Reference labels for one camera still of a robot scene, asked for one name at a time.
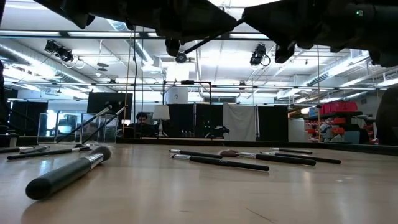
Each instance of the table surface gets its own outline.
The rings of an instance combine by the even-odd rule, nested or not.
[[[113,157],[52,197],[25,195],[34,178],[84,156],[8,162],[0,155],[0,223],[395,223],[398,157],[311,149],[341,159],[315,167],[267,164],[269,172],[170,159],[169,149],[225,147],[117,145]],[[242,152],[264,148],[234,148]]]

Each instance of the ceiling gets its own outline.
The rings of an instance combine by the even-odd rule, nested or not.
[[[264,4],[271,1],[212,0],[211,2],[219,7],[224,7],[227,13],[239,19],[243,13],[244,7]],[[32,0],[7,0],[1,30],[81,31],[72,22],[60,17],[52,11],[46,10]],[[103,18],[96,18],[94,22],[86,28],[86,30],[96,32],[115,31],[109,21]],[[137,31],[140,30],[153,32],[151,29],[138,27]],[[233,32],[258,33],[258,31],[254,30],[247,24],[237,26]],[[60,63],[60,60],[57,57],[44,51],[44,47],[48,39],[12,38],[11,40]],[[71,69],[74,72],[87,77],[87,80],[92,80],[90,82],[107,83],[111,78],[115,78],[118,83],[126,83],[126,78],[128,76],[128,83],[132,83],[137,71],[138,83],[141,82],[141,77],[143,77],[144,83],[162,83],[167,74],[167,68],[175,64],[174,58],[170,57],[166,53],[164,40],[139,39],[136,42],[136,44],[141,45],[150,58],[155,61],[153,66],[149,67],[149,70],[156,67],[153,69],[158,71],[143,73],[141,69],[141,58],[137,59],[136,66],[131,56],[129,56],[129,54],[132,53],[132,48],[129,47],[129,44],[125,40],[104,39],[101,41],[101,39],[54,38],[54,41],[68,49],[72,49],[74,56],[76,58],[79,57],[84,61],[85,65],[83,68],[77,68],[78,66],[74,66]],[[187,49],[194,44],[194,42],[187,43],[182,46],[182,49]],[[266,46],[268,56],[271,58],[271,63],[268,67],[252,67],[249,63],[252,52],[258,44],[265,44]],[[193,51],[188,54],[188,57],[192,59],[192,62],[187,65],[190,70],[189,79],[213,82],[218,85],[238,85],[240,81],[245,81],[248,85],[256,86],[301,86],[303,82],[310,79],[314,74],[317,74],[318,71],[333,68],[333,66],[331,66],[333,63],[350,56],[349,49],[344,49],[339,53],[331,53],[330,49],[325,46],[314,46],[310,50],[296,48],[294,56],[282,65],[274,63],[275,48],[275,43],[269,40],[213,40],[200,47],[198,49],[198,53]],[[100,68],[97,66],[98,62],[108,64],[108,71],[98,71]],[[198,62],[198,71],[196,69],[195,62]],[[338,80],[339,82],[322,81],[320,82],[320,86],[339,87],[348,81],[367,77],[359,82],[353,82],[354,84],[350,86],[372,88],[377,83],[375,82],[375,77],[376,81],[386,81],[378,79],[380,74],[382,75],[385,70],[381,67],[372,66],[367,62],[368,61],[363,61],[353,65],[350,68],[342,70],[342,72],[339,72],[331,78],[331,80]],[[125,90],[125,88],[121,86],[114,86],[111,87],[111,89],[115,91]],[[152,87],[144,88],[144,90],[160,91],[161,88]],[[215,91],[235,91],[239,93],[239,89],[237,88],[220,88]],[[279,91],[281,90],[278,88],[261,88],[256,91],[256,94],[276,94]],[[294,96],[296,99],[311,99],[313,98],[312,96],[318,94],[322,94],[324,97],[330,97],[331,95],[341,94],[341,92],[342,91],[333,90],[327,92],[302,90],[295,93]]]

